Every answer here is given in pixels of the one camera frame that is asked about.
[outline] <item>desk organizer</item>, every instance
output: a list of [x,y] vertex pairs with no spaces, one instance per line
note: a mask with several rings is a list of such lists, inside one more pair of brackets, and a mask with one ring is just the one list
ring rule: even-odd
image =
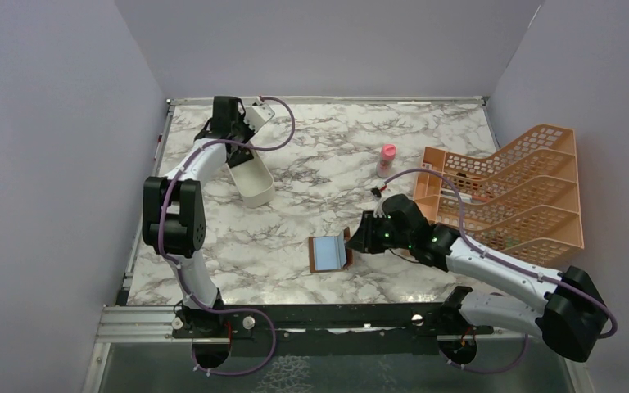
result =
[[[584,247],[571,129],[537,125],[486,158],[426,147],[421,166],[457,186],[464,228],[490,248],[557,266]],[[439,178],[419,174],[414,201],[429,221],[458,226],[459,205]]]

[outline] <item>marble tabletop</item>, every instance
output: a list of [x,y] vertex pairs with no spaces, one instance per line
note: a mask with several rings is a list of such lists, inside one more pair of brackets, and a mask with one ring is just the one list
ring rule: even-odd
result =
[[[287,112],[253,139],[273,146],[287,136]],[[486,156],[496,147],[478,103],[296,104],[296,134],[278,151],[260,153],[274,176],[276,197],[246,208],[227,166],[202,187],[208,231],[206,266],[229,304],[392,303],[443,301],[457,285],[494,291],[465,276],[413,264],[390,253],[355,254],[343,272],[310,273],[307,238],[355,231],[376,201],[371,187],[380,147],[394,143],[392,173],[418,167],[423,147]],[[210,117],[210,106],[177,106],[162,156],[161,174],[174,168]],[[388,195],[412,195],[415,176]],[[169,265],[139,245],[128,305],[170,305],[181,299]]]

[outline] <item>gray wall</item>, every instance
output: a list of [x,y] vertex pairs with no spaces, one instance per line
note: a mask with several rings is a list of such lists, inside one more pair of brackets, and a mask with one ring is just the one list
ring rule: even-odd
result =
[[620,319],[589,365],[629,391],[629,0],[546,0],[488,102],[499,142],[542,122],[577,133],[589,270]]
[[493,92],[541,0],[116,0],[165,94]]
[[80,390],[164,107],[111,0],[0,1],[0,392]]

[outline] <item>pink bottle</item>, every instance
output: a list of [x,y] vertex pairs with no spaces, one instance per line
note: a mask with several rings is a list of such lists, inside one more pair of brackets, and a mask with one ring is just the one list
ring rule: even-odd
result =
[[378,163],[378,176],[388,178],[391,174],[391,162],[396,156],[396,146],[384,145],[380,150],[380,161]]

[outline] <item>round metal bolt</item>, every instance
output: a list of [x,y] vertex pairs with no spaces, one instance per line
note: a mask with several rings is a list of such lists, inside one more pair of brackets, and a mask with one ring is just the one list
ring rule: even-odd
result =
[[179,330],[184,326],[184,322],[182,322],[182,319],[180,319],[179,317],[174,317],[174,319],[172,320],[172,328],[174,330]]
[[255,320],[252,316],[247,316],[242,320],[242,327],[251,330],[254,327]]
[[411,323],[414,326],[423,326],[423,316],[421,314],[415,314],[411,317]]

